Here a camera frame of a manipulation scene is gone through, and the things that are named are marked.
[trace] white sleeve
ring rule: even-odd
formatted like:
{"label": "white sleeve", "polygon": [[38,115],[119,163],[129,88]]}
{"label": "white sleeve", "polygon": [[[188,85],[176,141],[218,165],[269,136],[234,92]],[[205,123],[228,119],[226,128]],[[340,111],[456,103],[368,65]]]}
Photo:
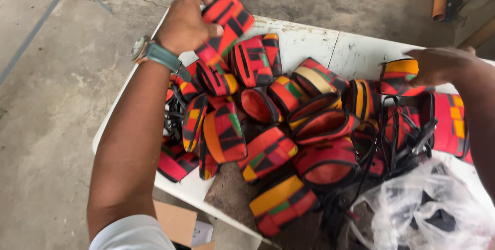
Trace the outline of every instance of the white sleeve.
{"label": "white sleeve", "polygon": [[150,215],[132,215],[101,230],[89,250],[175,250],[158,221]]}

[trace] white table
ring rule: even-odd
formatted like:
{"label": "white table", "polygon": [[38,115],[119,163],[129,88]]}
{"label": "white table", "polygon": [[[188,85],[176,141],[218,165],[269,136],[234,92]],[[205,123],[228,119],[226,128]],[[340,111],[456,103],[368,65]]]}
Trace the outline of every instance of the white table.
{"label": "white table", "polygon": [[[266,17],[255,16],[255,26],[245,35],[245,39],[259,34],[275,32],[279,35],[282,67],[284,72],[291,72],[307,57],[313,57],[320,63],[326,65],[333,72],[350,79],[375,79],[380,76],[379,64],[384,61],[392,61],[406,57],[403,52],[411,49],[421,48],[408,44],[401,44],[377,38],[369,38],[347,32],[339,32],[313,26],[276,20]],[[197,60],[194,52],[185,52],[179,59],[185,65]],[[93,139],[93,153],[100,142],[103,130],[113,112],[117,101],[131,79],[137,65],[131,71],[126,83],[115,99],[112,107],[105,117]],[[457,93],[455,88],[448,85],[437,87],[437,92]],[[495,208],[490,197],[481,185],[474,167],[470,164],[457,160],[453,156],[441,152],[434,152],[434,157],[442,159],[449,168],[455,172],[487,210],[494,215]],[[172,183],[158,172],[155,177],[155,186],[177,198],[189,203],[204,212],[236,227],[247,234],[263,239],[261,234],[253,231],[222,211],[205,203],[203,200],[210,188],[213,179],[203,181],[199,178],[199,168],[196,168],[180,183]]]}

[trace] clear plastic bag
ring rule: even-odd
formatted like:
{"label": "clear plastic bag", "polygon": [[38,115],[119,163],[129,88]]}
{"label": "clear plastic bag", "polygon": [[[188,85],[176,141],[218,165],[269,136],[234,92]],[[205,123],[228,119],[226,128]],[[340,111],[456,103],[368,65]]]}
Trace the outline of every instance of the clear plastic bag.
{"label": "clear plastic bag", "polygon": [[369,249],[487,249],[495,235],[492,216],[466,185],[435,159],[368,190],[350,211],[364,203],[374,212],[372,237],[364,235],[354,222],[350,226]]}

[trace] wristwatch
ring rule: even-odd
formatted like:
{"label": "wristwatch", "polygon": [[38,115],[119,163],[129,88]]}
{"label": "wristwatch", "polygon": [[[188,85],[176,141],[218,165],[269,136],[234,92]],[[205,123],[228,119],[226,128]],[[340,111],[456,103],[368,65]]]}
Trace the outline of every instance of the wristwatch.
{"label": "wristwatch", "polygon": [[137,64],[142,64],[147,60],[153,60],[170,68],[170,70],[181,77],[184,82],[190,82],[192,80],[191,74],[179,58],[169,50],[158,45],[148,36],[143,36],[138,39],[132,47],[131,53],[132,61]]}

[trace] teal watch strap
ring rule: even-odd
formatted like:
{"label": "teal watch strap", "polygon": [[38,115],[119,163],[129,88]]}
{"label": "teal watch strap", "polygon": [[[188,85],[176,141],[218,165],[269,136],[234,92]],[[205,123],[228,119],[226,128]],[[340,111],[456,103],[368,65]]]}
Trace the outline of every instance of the teal watch strap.
{"label": "teal watch strap", "polygon": [[148,46],[146,57],[170,68],[173,73],[177,74],[177,76],[181,77],[185,82],[190,82],[192,80],[191,74],[185,68],[185,66],[182,65],[182,62],[179,60],[179,58],[177,58],[176,55],[163,48],[162,46],[151,42]]}

